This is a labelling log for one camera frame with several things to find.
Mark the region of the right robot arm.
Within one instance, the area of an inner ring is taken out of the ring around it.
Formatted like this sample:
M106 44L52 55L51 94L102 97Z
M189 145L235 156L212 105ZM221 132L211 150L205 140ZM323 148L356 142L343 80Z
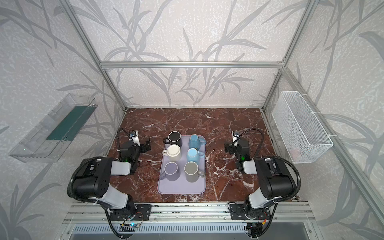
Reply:
M259 188L248 196L244 211L266 209L274 204L289 200L301 188L301 176L296 167L279 156L253 157L247 140L235 140L225 144L225 152L235 155L236 166L242 174L257 175Z

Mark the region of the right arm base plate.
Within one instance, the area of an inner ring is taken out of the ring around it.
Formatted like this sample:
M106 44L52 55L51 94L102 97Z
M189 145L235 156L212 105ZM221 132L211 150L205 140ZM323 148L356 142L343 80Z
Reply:
M270 210L265 208L253 209L245 204L230 202L227 204L227 209L231 214L231 220L266 222L271 218Z

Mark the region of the lilac purple mug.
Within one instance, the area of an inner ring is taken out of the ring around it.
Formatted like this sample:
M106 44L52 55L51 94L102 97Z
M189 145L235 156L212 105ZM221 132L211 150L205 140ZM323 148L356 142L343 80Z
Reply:
M165 165L164 171L160 175L160 180L168 180L174 182L179 179L181 172L178 164L175 162L169 162Z

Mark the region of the grey mug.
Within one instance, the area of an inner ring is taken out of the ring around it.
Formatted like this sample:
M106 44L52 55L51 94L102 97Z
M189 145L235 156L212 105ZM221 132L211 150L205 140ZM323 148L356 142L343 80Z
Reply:
M205 172L199 170L199 166L195 162L187 162L184 167L186 180L190 183L196 182L200 178L206 176Z

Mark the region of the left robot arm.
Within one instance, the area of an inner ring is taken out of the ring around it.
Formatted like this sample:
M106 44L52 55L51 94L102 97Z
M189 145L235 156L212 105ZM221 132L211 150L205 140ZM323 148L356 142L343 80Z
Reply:
M118 148L119 159L84 159L71 176L67 187L68 196L80 202L99 204L105 210L135 213L137 208L132 196L112 187L110 179L112 176L133 175L140 165L140 154L150 150L150 140L140 145L130 140Z

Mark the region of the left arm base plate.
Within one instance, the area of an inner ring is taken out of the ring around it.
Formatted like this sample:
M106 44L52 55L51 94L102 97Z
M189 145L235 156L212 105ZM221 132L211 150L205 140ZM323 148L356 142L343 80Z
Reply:
M109 218L111 221L148 221L151 214L152 205L135 205L132 209L123 208L111 210Z

